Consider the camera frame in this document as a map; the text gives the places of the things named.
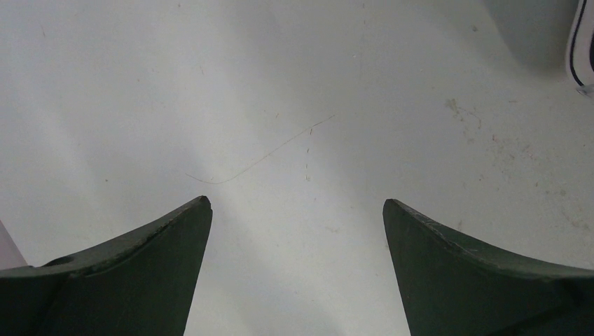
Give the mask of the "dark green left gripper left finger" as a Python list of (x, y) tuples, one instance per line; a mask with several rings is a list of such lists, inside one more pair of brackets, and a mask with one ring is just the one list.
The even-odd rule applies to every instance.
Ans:
[(197, 197), (40, 267), (1, 272), (2, 335), (182, 335), (212, 224)]

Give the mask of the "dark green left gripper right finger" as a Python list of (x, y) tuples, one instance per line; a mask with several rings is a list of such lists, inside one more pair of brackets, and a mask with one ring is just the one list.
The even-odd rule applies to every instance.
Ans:
[(383, 207), (389, 252), (412, 335), (592, 335), (593, 271), (528, 258)]

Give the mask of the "green canvas sneaker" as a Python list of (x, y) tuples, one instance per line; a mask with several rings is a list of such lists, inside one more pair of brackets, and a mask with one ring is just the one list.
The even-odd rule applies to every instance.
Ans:
[(567, 42), (568, 77), (581, 95), (593, 99), (593, 0), (580, 0)]

